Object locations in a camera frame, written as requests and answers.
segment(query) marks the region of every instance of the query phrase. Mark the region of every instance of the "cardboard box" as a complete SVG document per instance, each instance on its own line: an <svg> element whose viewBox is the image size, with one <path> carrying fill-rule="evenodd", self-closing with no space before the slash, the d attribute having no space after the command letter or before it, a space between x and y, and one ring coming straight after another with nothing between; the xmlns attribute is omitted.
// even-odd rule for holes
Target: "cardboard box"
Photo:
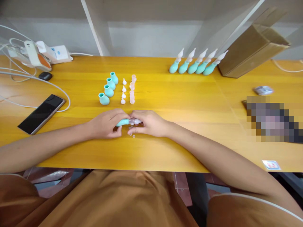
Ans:
<svg viewBox="0 0 303 227"><path fill-rule="evenodd" d="M228 48L228 53L218 65L221 74L239 78L276 54L290 47L271 26L287 12L268 8Z"/></svg>

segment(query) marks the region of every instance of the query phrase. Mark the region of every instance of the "person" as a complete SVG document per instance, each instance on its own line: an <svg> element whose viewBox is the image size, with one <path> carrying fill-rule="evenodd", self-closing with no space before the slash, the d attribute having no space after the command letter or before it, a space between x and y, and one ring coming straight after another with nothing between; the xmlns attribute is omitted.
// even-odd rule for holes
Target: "person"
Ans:
<svg viewBox="0 0 303 227"><path fill-rule="evenodd" d="M125 118L143 122L143 127L131 128L128 134L171 139L231 188L232 193L207 201L207 226L303 225L299 205L269 173L231 149L149 110L134 110L128 115L114 109L81 125L5 145L0 148L0 172L23 171L83 141L120 137L121 127L113 129ZM175 191L171 173L93 170L49 199L40 198L35 187L20 176L0 175L0 226L198 224Z"/></svg>

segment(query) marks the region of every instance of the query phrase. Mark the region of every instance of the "wooden table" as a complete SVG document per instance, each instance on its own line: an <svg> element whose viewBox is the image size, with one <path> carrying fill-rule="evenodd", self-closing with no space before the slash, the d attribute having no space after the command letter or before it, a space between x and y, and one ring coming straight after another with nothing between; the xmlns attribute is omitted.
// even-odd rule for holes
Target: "wooden table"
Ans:
<svg viewBox="0 0 303 227"><path fill-rule="evenodd" d="M70 95L71 107L56 113L39 133L84 123L114 108L122 108L126 113L133 109L150 109L233 149L263 169L262 160L276 160L284 172L303 172L303 145L256 142L256 136L249 136L246 110L241 103L247 96L255 96L253 87L268 85L274 90L272 101L289 103L285 108L290 108L295 120L303 122L302 73L283 72L268 61L239 79L222 77L217 69L209 76L170 74L168 69L173 61L171 58L84 56L75 57L70 63L53 65L54 77L50 82ZM1 62L8 66L7 60L1 58ZM297 62L280 61L280 64L289 70L303 68ZM104 90L106 78L112 71L119 77L119 84L110 104L102 106L98 93ZM132 74L137 76L136 102L129 103L127 86L126 104L121 105L122 80L125 78L129 85ZM41 104L50 94L64 97L61 91L46 83L35 80L15 83L7 75L0 75L0 94L29 106ZM17 125L32 111L0 102L0 145L28 136ZM208 172L193 155L169 139L143 134L132 138L127 135L127 129L123 127L121 138L72 146L39 166Z"/></svg>

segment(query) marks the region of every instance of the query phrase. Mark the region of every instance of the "nasal aspirator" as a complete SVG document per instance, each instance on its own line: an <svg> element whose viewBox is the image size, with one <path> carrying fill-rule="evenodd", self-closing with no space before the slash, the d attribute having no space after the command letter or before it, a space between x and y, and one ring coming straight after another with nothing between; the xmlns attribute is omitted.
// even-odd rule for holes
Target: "nasal aspirator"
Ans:
<svg viewBox="0 0 303 227"><path fill-rule="evenodd" d="M198 68L196 70L196 74L200 74L200 73L202 73L205 70L207 64L210 63L211 59L215 56L217 50L218 49L215 49L214 52L211 52L209 54L209 56L206 58L206 60L201 65L198 66Z"/></svg>
<svg viewBox="0 0 303 227"><path fill-rule="evenodd" d="M180 68L179 68L179 73L180 74L186 72L188 64L190 62L192 62L192 60L193 60L193 57L195 55L195 50L196 50L196 48L188 55L188 57L187 57L186 61L184 62L184 64L180 66Z"/></svg>
<svg viewBox="0 0 303 227"><path fill-rule="evenodd" d="M192 74L192 73L194 73L194 72L197 70L198 65L203 61L203 58L205 57L206 51L207 51L207 50L208 50L208 48L207 48L202 54L200 54L200 56L199 56L198 59L195 61L195 63L192 64L192 65L188 68L187 72L188 72L189 74Z"/></svg>
<svg viewBox="0 0 303 227"><path fill-rule="evenodd" d="M140 124L142 121L137 118L132 119L122 119L119 121L119 123L116 125L117 127L120 127L122 125L137 125Z"/></svg>
<svg viewBox="0 0 303 227"><path fill-rule="evenodd" d="M183 56L183 50L184 50L184 48L180 51L180 53L178 53L178 56L177 56L175 62L169 68L169 72L170 73L175 73L178 70L179 62L181 61L181 58Z"/></svg>
<svg viewBox="0 0 303 227"><path fill-rule="evenodd" d="M215 67L221 62L221 60L225 57L226 53L228 52L225 51L223 54L219 55L219 57L209 66L207 67L204 71L203 71L203 75L207 76L209 74L211 74Z"/></svg>

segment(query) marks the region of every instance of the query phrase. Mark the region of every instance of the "smartphone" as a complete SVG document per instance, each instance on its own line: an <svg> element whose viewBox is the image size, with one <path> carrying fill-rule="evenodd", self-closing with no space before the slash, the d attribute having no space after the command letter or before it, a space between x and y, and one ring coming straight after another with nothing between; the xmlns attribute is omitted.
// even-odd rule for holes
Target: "smartphone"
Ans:
<svg viewBox="0 0 303 227"><path fill-rule="evenodd" d="M37 109L35 109L18 128L29 135L36 132L55 114L55 112L65 103L59 96L49 96Z"/></svg>

